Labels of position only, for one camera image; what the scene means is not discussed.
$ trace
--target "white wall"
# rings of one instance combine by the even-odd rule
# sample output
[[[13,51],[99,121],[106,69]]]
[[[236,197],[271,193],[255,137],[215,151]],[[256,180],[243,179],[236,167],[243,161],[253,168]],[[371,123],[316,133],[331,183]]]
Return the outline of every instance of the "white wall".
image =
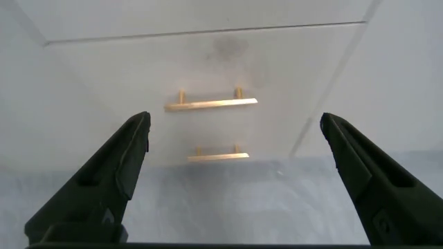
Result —
[[[0,8],[0,167],[81,166],[121,125],[87,93]]]
[[[322,112],[350,121],[386,151],[443,149],[443,1],[383,1],[297,156],[329,154]]]

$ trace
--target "white drawer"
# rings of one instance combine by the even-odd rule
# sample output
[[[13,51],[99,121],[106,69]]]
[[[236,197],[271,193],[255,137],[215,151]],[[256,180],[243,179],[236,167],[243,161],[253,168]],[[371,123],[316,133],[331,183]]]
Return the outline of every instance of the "white drawer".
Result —
[[[152,116],[147,164],[177,165],[195,147],[251,160],[287,157],[360,24],[150,37],[49,46],[123,122]],[[233,98],[258,104],[166,113],[184,89],[189,101]]]
[[[363,20],[372,0],[17,0],[48,41]]]

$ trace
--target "gray floor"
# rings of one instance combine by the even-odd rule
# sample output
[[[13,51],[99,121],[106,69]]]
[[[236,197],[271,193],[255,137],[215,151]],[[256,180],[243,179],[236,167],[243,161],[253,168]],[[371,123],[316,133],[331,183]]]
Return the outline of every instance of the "gray floor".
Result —
[[[441,151],[393,154],[443,196]],[[72,172],[0,175],[2,248],[24,248],[24,223]],[[123,224],[129,241],[189,243],[368,243],[334,161],[144,169]]]

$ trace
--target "drawer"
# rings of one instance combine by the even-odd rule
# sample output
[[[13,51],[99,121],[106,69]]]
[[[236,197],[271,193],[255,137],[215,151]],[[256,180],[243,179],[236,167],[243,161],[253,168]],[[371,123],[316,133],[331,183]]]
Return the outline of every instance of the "drawer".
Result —
[[[46,40],[364,20],[371,0],[17,0]]]
[[[179,165],[201,146],[250,160],[286,158],[325,90],[343,51],[362,24],[279,28],[94,41],[46,47],[123,122],[152,116],[152,166]],[[258,103],[165,112],[178,101],[232,99],[235,87]]]

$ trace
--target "gold drawer handle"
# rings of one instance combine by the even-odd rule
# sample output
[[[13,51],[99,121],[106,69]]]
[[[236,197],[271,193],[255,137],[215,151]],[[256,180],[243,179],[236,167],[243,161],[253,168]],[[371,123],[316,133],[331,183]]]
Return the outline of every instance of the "gold drawer handle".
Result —
[[[202,108],[214,108],[214,107],[229,107],[242,104],[257,104],[258,101],[255,98],[243,98],[243,90],[240,87],[235,89],[235,99],[234,100],[213,100],[213,101],[203,101],[203,102],[189,102],[185,103],[185,92],[180,90],[179,103],[178,104],[167,104],[165,105],[166,111],[183,111],[191,109],[202,109]]]
[[[218,154],[218,155],[207,155],[202,156],[201,155],[201,148],[197,147],[197,155],[196,156],[189,156],[188,161],[189,162],[202,162],[202,161],[209,161],[209,160],[226,160],[226,159],[238,159],[238,158],[248,158],[249,154],[247,153],[240,153],[238,145],[235,145],[235,153],[233,154]]]

